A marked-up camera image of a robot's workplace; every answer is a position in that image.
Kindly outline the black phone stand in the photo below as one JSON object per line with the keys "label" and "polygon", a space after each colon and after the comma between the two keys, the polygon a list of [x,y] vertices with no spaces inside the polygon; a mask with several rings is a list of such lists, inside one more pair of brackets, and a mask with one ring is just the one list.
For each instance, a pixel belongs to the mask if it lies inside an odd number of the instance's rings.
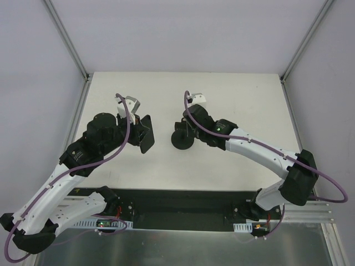
{"label": "black phone stand", "polygon": [[194,144],[194,132],[185,118],[174,124],[171,143],[178,150],[187,150]]}

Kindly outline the black smartphone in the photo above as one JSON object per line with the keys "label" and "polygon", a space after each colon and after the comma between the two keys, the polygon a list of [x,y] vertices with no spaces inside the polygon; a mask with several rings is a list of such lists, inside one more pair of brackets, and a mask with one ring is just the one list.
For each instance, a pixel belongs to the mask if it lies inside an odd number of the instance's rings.
{"label": "black smartphone", "polygon": [[155,143],[151,116],[145,115],[140,120],[140,151],[142,154],[147,153]]}

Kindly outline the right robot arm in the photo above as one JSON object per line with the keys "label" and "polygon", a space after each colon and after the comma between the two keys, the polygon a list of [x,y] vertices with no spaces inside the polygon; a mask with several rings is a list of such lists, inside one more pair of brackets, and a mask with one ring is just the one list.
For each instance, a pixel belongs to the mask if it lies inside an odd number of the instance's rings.
{"label": "right robot arm", "polygon": [[253,217],[263,218],[271,208],[283,203],[297,206],[307,203],[318,179],[317,174],[308,169],[315,165],[310,152],[303,150],[296,153],[264,144],[233,122],[213,120],[199,104],[187,108],[183,117],[194,138],[210,147],[245,156],[280,178],[280,181],[268,188],[257,191],[250,204]]}

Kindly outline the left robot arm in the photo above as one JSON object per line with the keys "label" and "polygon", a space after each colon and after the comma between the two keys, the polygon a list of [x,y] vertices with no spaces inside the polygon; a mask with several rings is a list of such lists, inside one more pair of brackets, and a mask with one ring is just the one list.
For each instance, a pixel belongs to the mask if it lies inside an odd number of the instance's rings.
{"label": "left robot arm", "polygon": [[144,154],[154,142],[150,115],[143,118],[134,115],[130,121],[110,113],[95,115],[82,137],[61,155],[50,178],[33,198],[19,211],[1,216],[2,227],[10,232],[10,239],[18,249],[38,254],[79,220],[94,214],[116,214],[120,202],[108,186],[97,188],[82,202],[68,209],[58,208],[58,205],[74,187],[102,165],[104,156],[110,152],[131,144],[138,146]]}

